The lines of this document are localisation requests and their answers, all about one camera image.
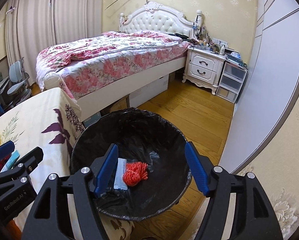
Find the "bottle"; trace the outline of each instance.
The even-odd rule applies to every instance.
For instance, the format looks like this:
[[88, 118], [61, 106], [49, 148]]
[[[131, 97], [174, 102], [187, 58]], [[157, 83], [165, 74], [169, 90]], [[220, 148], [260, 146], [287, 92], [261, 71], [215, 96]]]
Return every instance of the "bottle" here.
[[225, 54], [225, 45], [223, 44], [223, 46], [220, 48], [220, 55], [224, 55]]

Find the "cream tablecloth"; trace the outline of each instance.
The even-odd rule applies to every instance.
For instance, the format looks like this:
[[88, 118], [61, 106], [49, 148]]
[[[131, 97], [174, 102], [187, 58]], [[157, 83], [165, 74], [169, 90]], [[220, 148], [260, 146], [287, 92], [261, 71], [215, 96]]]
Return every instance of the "cream tablecloth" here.
[[[40, 93], [0, 117], [1, 143], [12, 140], [21, 157], [39, 146], [44, 158], [31, 173], [38, 193], [51, 173], [68, 176], [70, 153], [75, 140], [84, 130], [79, 121], [81, 109], [60, 88]], [[32, 205], [15, 218], [22, 230]], [[70, 216], [74, 236], [82, 239], [73, 197], [69, 198]], [[134, 224], [100, 214], [110, 240], [128, 240]]]

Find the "red yarn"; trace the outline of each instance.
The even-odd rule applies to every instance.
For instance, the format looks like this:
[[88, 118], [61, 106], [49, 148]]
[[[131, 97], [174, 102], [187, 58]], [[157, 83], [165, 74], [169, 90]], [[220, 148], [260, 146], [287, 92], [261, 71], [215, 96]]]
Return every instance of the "red yarn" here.
[[147, 180], [147, 163], [136, 162], [127, 163], [126, 171], [123, 175], [123, 181], [126, 185], [133, 187], [141, 180]]

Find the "beige curtain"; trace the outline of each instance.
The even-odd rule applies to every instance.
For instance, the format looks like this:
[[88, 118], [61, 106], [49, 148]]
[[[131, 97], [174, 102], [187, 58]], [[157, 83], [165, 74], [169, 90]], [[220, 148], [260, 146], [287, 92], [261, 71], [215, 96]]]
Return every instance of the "beige curtain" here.
[[88, 38], [102, 34], [102, 0], [87, 1]]
[[8, 0], [8, 10], [11, 6], [15, 7], [15, 10], [8, 12], [6, 15], [5, 39], [9, 66], [21, 59], [20, 50], [18, 48], [16, 24], [18, 2], [19, 0]]
[[20, 0], [17, 33], [24, 70], [30, 85], [36, 82], [36, 57], [43, 49], [55, 45], [51, 32], [50, 0]]
[[87, 0], [53, 0], [56, 44], [87, 38]]

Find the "trash can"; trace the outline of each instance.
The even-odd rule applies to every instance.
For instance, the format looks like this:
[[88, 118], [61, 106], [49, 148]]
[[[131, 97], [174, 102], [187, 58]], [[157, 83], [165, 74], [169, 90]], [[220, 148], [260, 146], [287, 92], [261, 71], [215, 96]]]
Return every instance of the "trash can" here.
[[127, 108], [102, 117], [82, 133], [72, 152], [70, 171], [74, 174], [90, 166], [111, 143], [118, 146], [120, 158], [147, 163], [147, 180], [128, 190], [115, 190], [114, 170], [107, 192], [93, 200], [101, 213], [141, 221], [171, 208], [188, 188], [192, 175], [184, 154], [186, 142], [182, 132], [160, 115]]

